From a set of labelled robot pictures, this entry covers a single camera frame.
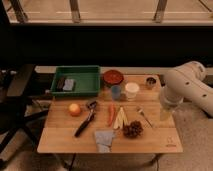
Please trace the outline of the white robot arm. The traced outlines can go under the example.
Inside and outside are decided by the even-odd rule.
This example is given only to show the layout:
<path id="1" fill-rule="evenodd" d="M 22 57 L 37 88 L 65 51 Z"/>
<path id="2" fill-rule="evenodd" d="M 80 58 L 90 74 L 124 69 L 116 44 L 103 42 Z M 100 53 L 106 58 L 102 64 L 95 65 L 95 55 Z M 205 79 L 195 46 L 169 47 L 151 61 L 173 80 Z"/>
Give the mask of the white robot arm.
<path id="1" fill-rule="evenodd" d="M 162 107 L 177 107 L 186 98 L 213 119 L 213 88 L 203 82 L 205 77 L 206 69 L 198 61 L 190 61 L 169 69 L 164 74 L 165 85 L 159 93 Z"/>

